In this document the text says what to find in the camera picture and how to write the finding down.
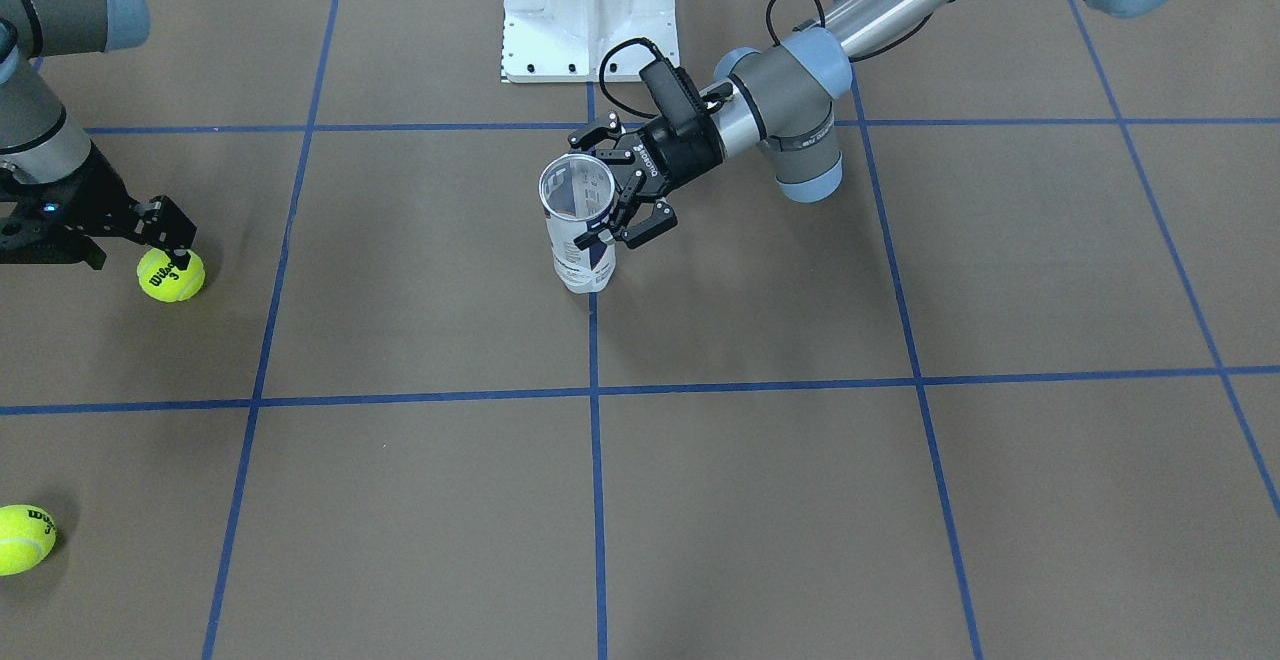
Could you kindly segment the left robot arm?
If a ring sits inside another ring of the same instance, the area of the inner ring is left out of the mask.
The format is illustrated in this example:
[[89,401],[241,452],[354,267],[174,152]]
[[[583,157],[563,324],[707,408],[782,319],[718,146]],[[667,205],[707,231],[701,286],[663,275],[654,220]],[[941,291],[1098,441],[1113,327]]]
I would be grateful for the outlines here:
[[[614,187],[611,203],[589,215],[573,246],[621,242],[634,249],[671,230],[677,217],[669,194],[753,146],[787,198],[827,198],[842,177],[835,104],[851,87],[852,67],[896,49],[952,1],[841,0],[791,35],[773,37],[769,49],[726,54],[705,90],[652,40],[622,41],[622,49],[652,54],[640,77],[657,110],[634,130],[609,114],[570,136],[572,162],[609,171]],[[1132,18],[1167,0],[1084,1],[1108,17]]]

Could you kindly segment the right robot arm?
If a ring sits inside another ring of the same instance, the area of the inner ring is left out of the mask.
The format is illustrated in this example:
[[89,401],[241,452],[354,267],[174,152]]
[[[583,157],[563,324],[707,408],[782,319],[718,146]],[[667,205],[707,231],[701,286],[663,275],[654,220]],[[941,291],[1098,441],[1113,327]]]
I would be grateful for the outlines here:
[[154,247],[178,269],[195,223],[166,196],[127,191],[87,130],[35,68],[40,58],[138,49],[146,0],[1,0],[1,258],[102,269],[101,237]]

